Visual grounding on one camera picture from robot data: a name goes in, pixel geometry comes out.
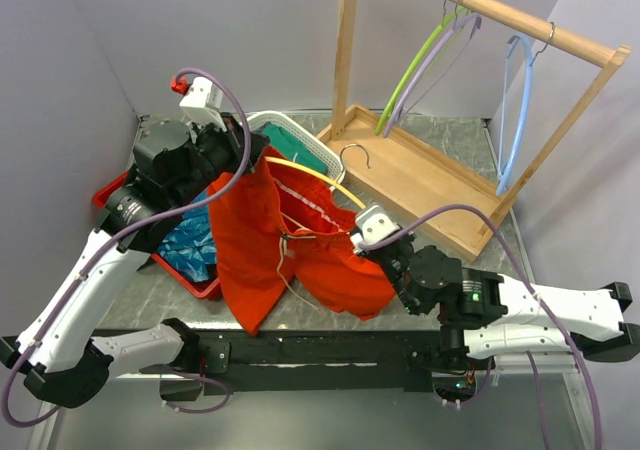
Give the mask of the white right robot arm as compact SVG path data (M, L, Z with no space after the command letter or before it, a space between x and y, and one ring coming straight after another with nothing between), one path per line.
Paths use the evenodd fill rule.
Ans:
M411 315L438 313L438 357L449 368L515 353L570 353L622 363L639 354L639 327L624 319L629 287L597 290L526 286L507 275L472 269L433 245L414 249L412 236L367 259L378 264Z

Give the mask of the orange drawstring shorts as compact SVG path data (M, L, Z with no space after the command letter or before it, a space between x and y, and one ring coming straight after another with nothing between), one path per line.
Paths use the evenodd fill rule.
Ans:
M380 267L357 256L353 211L325 182L279 164L267 147L255 170L208 207L224 301L251 336L297 279L324 307L362 320L395 291Z

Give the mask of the yellow plastic hanger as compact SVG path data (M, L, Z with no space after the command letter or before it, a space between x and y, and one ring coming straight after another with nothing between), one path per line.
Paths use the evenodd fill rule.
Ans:
M314 178L323 181L326 185L334 188L335 190L338 190L342 195L344 195L348 200L350 200L353 204L355 204L359 209L364 209L366 207L365 203L360 198L358 198L354 193L352 193L350 190L348 190L338 181L329 178L327 175L321 174L316 170L313 170L309 167L305 167L302 164L286 160L284 158L267 155L265 156L265 160L269 163L277 164L287 168L292 168L297 171L311 175Z

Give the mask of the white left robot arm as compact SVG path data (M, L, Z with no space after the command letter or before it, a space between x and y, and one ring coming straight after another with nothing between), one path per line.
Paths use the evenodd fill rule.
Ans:
M111 380L149 367L198 366L200 337L177 318L116 337L94 331L115 297L223 174L238 180L269 144L230 113L189 126L166 120L134 145L133 164L111 193L70 274L38 318L1 340L1 361L37 399L77 408Z

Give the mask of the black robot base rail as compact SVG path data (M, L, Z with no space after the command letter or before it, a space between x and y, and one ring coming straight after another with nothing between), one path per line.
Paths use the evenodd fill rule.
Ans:
M400 388L429 393L433 378L495 367L445 349L438 332L202 329L197 347L173 363L234 392Z

